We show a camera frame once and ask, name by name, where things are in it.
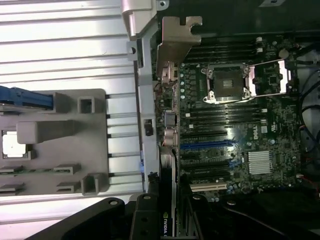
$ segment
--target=motherboard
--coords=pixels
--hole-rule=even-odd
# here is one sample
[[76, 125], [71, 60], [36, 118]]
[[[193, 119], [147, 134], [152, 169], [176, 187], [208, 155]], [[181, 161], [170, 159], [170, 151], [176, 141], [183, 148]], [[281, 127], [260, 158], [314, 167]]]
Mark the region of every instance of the motherboard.
[[223, 196], [296, 186], [300, 139], [295, 41], [204, 41], [156, 93], [157, 132], [191, 190]]

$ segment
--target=screw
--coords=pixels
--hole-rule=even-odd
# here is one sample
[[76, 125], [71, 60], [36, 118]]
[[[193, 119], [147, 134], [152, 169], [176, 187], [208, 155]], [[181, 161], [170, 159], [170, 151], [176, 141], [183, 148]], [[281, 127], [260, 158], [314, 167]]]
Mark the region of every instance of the screw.
[[230, 205], [230, 206], [236, 205], [236, 202], [235, 202], [235, 201], [232, 201], [232, 200], [228, 200], [226, 203], [227, 203], [228, 205]]
[[201, 197], [200, 197], [199, 195], [194, 195], [194, 196], [193, 196], [193, 199], [195, 199], [195, 200], [200, 200]]

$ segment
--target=connector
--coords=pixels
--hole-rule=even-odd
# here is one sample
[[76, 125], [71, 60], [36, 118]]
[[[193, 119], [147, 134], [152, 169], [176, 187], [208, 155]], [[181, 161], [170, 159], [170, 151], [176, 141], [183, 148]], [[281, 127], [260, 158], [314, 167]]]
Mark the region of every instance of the connector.
[[190, 188], [193, 193], [206, 192], [206, 191], [218, 191], [218, 190], [226, 190], [227, 184], [225, 182], [199, 183], [199, 184], [190, 184]]

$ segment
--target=circuit board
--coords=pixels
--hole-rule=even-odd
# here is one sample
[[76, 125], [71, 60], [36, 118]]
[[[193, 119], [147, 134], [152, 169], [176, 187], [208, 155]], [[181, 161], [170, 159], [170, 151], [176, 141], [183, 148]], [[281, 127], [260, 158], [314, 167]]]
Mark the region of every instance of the circuit board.
[[[290, 71], [284, 85], [284, 62], [281, 66], [272, 60], [279, 58], [281, 50], [293, 48], [294, 40], [272, 36], [261, 39], [258, 46], [254, 41], [219, 44], [215, 44], [217, 51], [225, 46], [230, 52], [206, 54], [203, 49], [210, 48], [206, 44], [199, 47], [201, 51], [191, 49], [179, 68], [175, 88], [158, 92], [159, 138], [165, 129], [162, 112], [173, 108], [175, 92], [178, 171], [188, 175], [192, 190], [218, 202], [224, 195], [293, 188], [300, 168], [299, 80], [294, 59], [285, 61]], [[247, 52], [239, 55], [239, 49]], [[236, 100], [246, 81], [241, 65], [268, 61], [250, 69], [256, 95]], [[209, 71], [213, 72], [210, 80]], [[216, 90], [216, 99], [228, 101], [206, 102], [209, 89]]]

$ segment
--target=blue component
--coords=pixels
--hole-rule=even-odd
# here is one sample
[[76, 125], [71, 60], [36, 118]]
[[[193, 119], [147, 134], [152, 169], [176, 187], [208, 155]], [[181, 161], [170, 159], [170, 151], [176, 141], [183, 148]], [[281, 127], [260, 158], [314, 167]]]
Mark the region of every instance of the blue component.
[[22, 88], [8, 88], [0, 86], [0, 103], [13, 104], [15, 106], [41, 107], [45, 109], [54, 108], [52, 95], [44, 95]]
[[235, 140], [223, 140], [223, 141], [205, 141], [196, 143], [183, 143], [180, 144], [180, 149], [208, 149], [208, 148], [219, 148], [219, 147], [232, 147], [237, 141]]

